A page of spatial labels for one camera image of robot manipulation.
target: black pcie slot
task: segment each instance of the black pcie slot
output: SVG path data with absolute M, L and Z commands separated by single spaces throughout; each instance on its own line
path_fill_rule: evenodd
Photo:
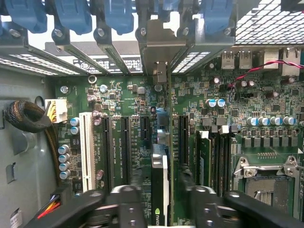
M 113 159 L 113 148 L 112 148 L 112 124 L 109 117 L 102 117 L 101 118 L 101 140 L 102 140 L 102 147 L 101 147 L 101 154 L 104 161 L 104 168 L 105 168 L 105 183 L 104 187 L 107 192 L 110 192 L 114 187 L 114 159 Z
M 179 163 L 189 164 L 188 161 L 188 117 L 179 116 Z
M 130 149 L 130 119 L 128 116 L 120 118 L 122 137 L 122 169 L 123 184 L 130 184 L 131 179 L 131 149 Z
M 141 124 L 141 139 L 150 140 L 151 139 L 151 130 L 150 130 L 150 120 L 148 116 L 140 117 Z

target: chip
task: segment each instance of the chip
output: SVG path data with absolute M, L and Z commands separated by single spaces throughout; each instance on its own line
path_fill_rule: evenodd
M 224 108 L 219 108 L 218 109 L 218 114 L 219 115 L 224 115 L 225 114 L 225 109 Z
M 273 112 L 279 112 L 281 110 L 281 106 L 279 105 L 279 104 L 274 104 L 273 106 L 272 106 L 272 111 Z
M 232 111 L 231 111 L 231 115 L 232 115 L 233 117 L 238 117 L 238 110 L 236 110 L 236 109 L 232 110 Z

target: blue retention latch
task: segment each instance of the blue retention latch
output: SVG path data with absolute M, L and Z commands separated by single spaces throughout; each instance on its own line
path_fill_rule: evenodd
M 44 33 L 48 18 L 41 0 L 5 0 L 6 9 L 16 24 L 31 33 Z
M 106 24 L 118 35 L 130 33 L 134 29 L 132 0 L 105 0 L 104 15 Z
M 200 13 L 205 20 L 205 33 L 214 34 L 223 31 L 229 25 L 233 0 L 204 0 L 200 4 Z
M 92 31 L 92 17 L 86 0 L 55 0 L 61 24 L 77 35 Z

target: white power connector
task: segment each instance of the white power connector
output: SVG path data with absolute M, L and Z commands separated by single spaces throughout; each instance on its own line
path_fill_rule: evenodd
M 48 107 L 47 116 L 52 123 L 67 121 L 67 100 L 66 99 L 46 99 L 45 106 Z

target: expansion slot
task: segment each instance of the expansion slot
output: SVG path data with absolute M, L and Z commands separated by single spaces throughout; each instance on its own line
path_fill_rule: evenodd
M 83 192 L 95 189 L 93 120 L 91 113 L 79 114 Z
M 141 116 L 141 139 L 150 140 L 151 139 L 151 130 L 150 130 L 150 120 L 148 116 Z
M 121 122 L 121 137 L 122 137 L 122 169 L 123 169 L 123 184 L 130 184 L 132 172 L 131 160 L 131 144 L 130 144 L 130 118 L 123 116 Z
M 114 158 L 112 141 L 112 122 L 109 117 L 101 118 L 101 154 L 103 156 L 105 168 L 105 189 L 110 192 L 114 187 Z
M 189 164 L 188 159 L 188 117 L 179 116 L 179 164 Z

